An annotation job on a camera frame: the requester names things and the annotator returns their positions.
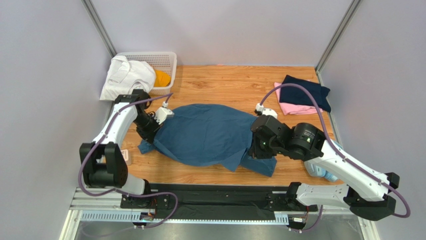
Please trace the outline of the teal blue t shirt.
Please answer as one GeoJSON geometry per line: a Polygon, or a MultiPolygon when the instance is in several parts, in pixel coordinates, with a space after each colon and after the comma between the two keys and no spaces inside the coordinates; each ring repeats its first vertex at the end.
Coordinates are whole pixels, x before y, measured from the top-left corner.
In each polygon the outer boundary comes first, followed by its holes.
{"type": "Polygon", "coordinates": [[[153,143],[142,140],[141,154],[153,150],[179,163],[208,167],[220,164],[229,171],[239,166],[272,177],[275,157],[254,159],[249,155],[256,117],[221,104],[190,104],[173,109],[154,137],[153,143]]]}

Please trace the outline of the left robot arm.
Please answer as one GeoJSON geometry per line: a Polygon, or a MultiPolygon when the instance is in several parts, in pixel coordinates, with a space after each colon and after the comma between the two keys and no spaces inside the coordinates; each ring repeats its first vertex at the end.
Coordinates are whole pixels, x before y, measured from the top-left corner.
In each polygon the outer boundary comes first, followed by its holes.
{"type": "Polygon", "coordinates": [[[89,192],[86,188],[105,188],[105,194],[117,192],[144,207],[152,202],[154,194],[149,182],[129,173],[120,147],[131,124],[136,125],[137,133],[145,142],[152,144],[165,120],[174,115],[167,101],[155,112],[147,112],[153,100],[142,89],[120,94],[114,100],[113,112],[102,131],[92,142],[83,143],[79,148],[78,185],[84,193],[100,197],[102,193],[89,192]]]}

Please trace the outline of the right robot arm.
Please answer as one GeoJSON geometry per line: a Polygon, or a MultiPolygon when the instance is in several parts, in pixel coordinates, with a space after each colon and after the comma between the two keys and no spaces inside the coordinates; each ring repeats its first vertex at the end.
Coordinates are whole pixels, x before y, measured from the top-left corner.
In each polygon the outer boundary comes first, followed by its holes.
{"type": "Polygon", "coordinates": [[[380,173],[350,160],[325,133],[309,123],[290,128],[271,115],[259,116],[251,125],[249,155],[266,159],[283,155],[292,160],[317,165],[343,181],[340,185],[309,185],[291,182],[285,201],[292,207],[325,205],[349,209],[353,214],[378,221],[395,214],[397,201],[389,196],[397,188],[399,176],[380,173]]]}

